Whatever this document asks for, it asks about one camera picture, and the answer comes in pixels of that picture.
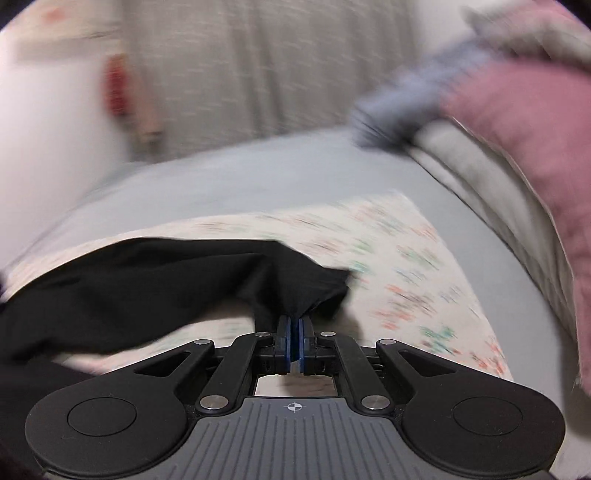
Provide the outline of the black pants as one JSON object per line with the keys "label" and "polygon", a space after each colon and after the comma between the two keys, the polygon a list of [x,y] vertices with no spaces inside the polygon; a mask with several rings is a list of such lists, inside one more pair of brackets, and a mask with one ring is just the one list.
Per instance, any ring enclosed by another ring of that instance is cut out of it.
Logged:
{"label": "black pants", "polygon": [[249,307],[256,329],[280,317],[335,316],[349,271],[270,240],[134,238],[83,255],[1,304],[1,475],[34,479],[24,437],[32,406],[81,382],[61,353],[110,355],[153,342],[223,302]]}

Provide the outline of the floral white bed sheet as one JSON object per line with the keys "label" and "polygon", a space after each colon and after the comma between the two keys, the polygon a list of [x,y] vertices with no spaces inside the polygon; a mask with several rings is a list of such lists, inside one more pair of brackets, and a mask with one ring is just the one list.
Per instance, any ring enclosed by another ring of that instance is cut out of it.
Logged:
{"label": "floral white bed sheet", "polygon": [[[329,330],[362,346],[394,338],[415,348],[513,380],[497,337],[461,267],[433,225],[400,193],[356,198],[271,213],[194,217],[145,229],[119,228],[117,235],[69,248],[39,247],[8,268],[2,300],[32,280],[81,255],[136,237],[263,239],[283,242],[325,267],[348,268],[349,295]],[[239,307],[220,306],[197,323],[114,355],[70,355],[58,363],[105,374],[211,338],[229,346],[253,330]]]}

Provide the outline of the light grey blanket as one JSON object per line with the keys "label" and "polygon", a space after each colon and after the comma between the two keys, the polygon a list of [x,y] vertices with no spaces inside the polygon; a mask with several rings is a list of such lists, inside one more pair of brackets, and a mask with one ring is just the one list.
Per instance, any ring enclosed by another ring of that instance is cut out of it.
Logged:
{"label": "light grey blanket", "polygon": [[461,200],[407,156],[356,148],[342,129],[279,137],[181,160],[125,166],[63,215],[26,214],[21,235],[1,225],[1,265],[33,252],[198,216],[332,203],[399,191],[442,235],[472,284],[514,378],[551,398],[567,435],[553,471],[590,471],[590,401],[578,388],[577,349],[525,268]]}

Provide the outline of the grey folded quilt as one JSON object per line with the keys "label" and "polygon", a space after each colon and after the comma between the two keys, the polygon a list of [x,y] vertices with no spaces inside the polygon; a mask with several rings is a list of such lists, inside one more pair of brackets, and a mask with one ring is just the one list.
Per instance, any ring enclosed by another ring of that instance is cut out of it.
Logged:
{"label": "grey folded quilt", "polygon": [[420,129],[409,153],[505,242],[577,341],[572,269],[551,216],[511,161],[446,120]]}

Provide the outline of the blue-grey crumpled quilt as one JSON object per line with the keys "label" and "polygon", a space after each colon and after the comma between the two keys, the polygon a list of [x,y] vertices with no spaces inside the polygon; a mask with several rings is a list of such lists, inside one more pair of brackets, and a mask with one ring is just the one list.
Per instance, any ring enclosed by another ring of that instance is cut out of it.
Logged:
{"label": "blue-grey crumpled quilt", "polygon": [[458,81],[499,58],[483,41],[468,38],[415,67],[394,71],[356,100],[349,115],[353,141],[362,148],[400,147],[441,116],[441,101]]}

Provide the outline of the grey star curtain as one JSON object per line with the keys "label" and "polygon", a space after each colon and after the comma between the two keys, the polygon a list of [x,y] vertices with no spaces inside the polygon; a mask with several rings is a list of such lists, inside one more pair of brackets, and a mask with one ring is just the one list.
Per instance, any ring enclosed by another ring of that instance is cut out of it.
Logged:
{"label": "grey star curtain", "polygon": [[161,130],[151,162],[332,127],[417,56],[407,1],[126,1]]}

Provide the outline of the pink hanging cloth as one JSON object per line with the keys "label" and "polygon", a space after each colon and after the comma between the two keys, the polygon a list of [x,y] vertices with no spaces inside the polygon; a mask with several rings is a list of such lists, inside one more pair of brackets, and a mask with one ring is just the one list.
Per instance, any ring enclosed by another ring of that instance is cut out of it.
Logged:
{"label": "pink hanging cloth", "polygon": [[133,125],[139,141],[143,145],[158,143],[163,126],[156,99],[143,76],[135,70],[130,75],[129,95]]}

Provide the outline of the red floral hanging cloth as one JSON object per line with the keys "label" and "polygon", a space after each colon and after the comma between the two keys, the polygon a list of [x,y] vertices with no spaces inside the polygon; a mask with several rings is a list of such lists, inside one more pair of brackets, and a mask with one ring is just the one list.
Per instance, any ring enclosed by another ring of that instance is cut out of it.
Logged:
{"label": "red floral hanging cloth", "polygon": [[115,118],[130,114],[130,74],[124,55],[110,56],[103,71],[103,96],[105,107]]}

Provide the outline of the pink pillow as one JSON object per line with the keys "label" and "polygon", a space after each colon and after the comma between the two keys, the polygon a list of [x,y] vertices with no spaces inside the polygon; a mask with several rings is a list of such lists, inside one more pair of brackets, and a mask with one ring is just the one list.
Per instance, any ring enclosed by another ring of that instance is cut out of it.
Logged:
{"label": "pink pillow", "polygon": [[556,226],[573,272],[577,332],[590,332],[590,76],[525,60],[492,64],[443,102],[446,116],[507,155]]}

